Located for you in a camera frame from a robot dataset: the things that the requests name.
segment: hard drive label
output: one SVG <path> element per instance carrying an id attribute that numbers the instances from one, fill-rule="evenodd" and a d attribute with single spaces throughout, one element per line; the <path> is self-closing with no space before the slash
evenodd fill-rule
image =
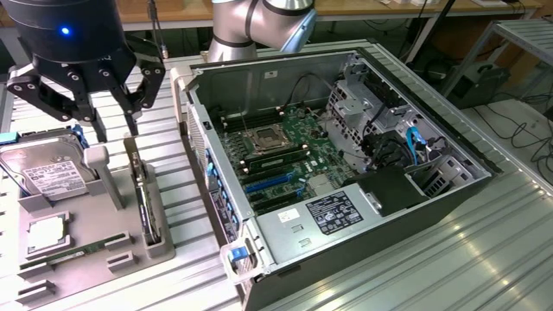
<path id="1" fill-rule="evenodd" d="M 24 170 L 24 174 L 47 197 L 85 187 L 85 181 L 72 161 L 29 168 Z"/>

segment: electronic equipment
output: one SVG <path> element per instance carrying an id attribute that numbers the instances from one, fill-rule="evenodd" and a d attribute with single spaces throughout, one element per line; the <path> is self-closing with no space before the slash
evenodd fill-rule
<path id="1" fill-rule="evenodd" d="M 500 172 L 363 49 L 191 70 L 187 150 L 245 310 L 436 224 Z"/>
<path id="2" fill-rule="evenodd" d="M 488 104 L 509 77 L 508 68 L 493 62 L 476 62 L 466 68 L 448 99 L 458 109 Z"/>
<path id="3" fill-rule="evenodd" d="M 79 125 L 1 137 L 0 167 L 24 196 L 43 194 L 57 201 L 88 192 L 85 183 L 96 180 L 97 174 L 83 161 L 88 144 Z"/>
<path id="4" fill-rule="evenodd" d="M 76 119 L 107 141 L 103 120 L 89 94 L 111 92 L 121 106 L 132 135 L 136 119 L 151 108 L 165 75 L 161 55 L 135 52 L 127 44 L 115 0 L 1 0 L 16 23 L 32 63 L 12 67 L 8 90 L 59 121 Z M 144 76 L 137 89 L 125 85 L 137 65 Z M 72 92 L 72 98 L 43 83 L 47 78 Z"/>

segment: motherboard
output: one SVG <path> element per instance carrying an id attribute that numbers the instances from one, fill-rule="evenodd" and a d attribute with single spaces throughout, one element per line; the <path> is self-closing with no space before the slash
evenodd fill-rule
<path id="1" fill-rule="evenodd" d="M 240 184 L 257 214 L 323 195 L 357 173 L 309 109 L 289 107 L 279 122 L 239 120 L 239 131 L 220 131 Z"/>

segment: white label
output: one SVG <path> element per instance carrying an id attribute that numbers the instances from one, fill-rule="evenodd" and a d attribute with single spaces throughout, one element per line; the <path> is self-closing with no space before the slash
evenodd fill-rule
<path id="1" fill-rule="evenodd" d="M 300 217 L 300 213 L 297 212 L 297 209 L 289 209 L 288 211 L 279 213 L 280 222 L 289 222 L 291 220 Z"/>
<path id="2" fill-rule="evenodd" d="M 265 72 L 265 79 L 276 78 L 277 76 L 279 76 L 277 70 Z"/>
<path id="3" fill-rule="evenodd" d="M 24 174 L 47 197 L 85 187 L 85 181 L 72 161 L 29 168 L 24 170 Z"/>

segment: pcie slot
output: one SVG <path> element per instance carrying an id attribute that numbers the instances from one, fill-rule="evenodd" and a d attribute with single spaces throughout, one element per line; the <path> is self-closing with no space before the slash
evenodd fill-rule
<path id="1" fill-rule="evenodd" d="M 248 187 L 245 187 L 245 193 L 252 193 L 255 191 L 260 191 L 263 189 L 267 189 L 269 187 L 273 187 L 276 185 L 280 185 L 281 183 L 288 183 L 292 179 L 293 176 L 293 172 L 288 173 L 287 175 L 283 175 L 280 177 L 272 178 L 256 185 L 251 185 Z"/>
<path id="2" fill-rule="evenodd" d="M 247 176 L 247 177 L 241 180 L 241 182 L 243 182 L 244 184 L 248 184 L 248 183 L 255 183 L 256 181 L 260 181 L 260 180 L 263 180 L 263 179 L 271 178 L 271 177 L 277 176 L 277 175 L 283 175 L 283 174 L 285 174 L 285 173 L 288 173 L 288 172 L 289 172 L 289 169 L 287 169 L 287 168 L 281 168 L 281 167 L 277 167 L 277 168 L 273 168 L 272 170 L 267 170 L 267 171 L 265 171 L 265 172 L 263 172 L 263 173 L 259 173 L 259 174 L 255 174 L 255 175 Z"/>
<path id="3" fill-rule="evenodd" d="M 303 189 L 299 189 L 291 193 L 277 196 L 276 198 L 272 198 L 271 200 L 255 203 L 253 210 L 259 211 L 259 210 L 267 209 L 283 203 L 293 203 L 301 200 L 301 193 L 303 193 Z"/>

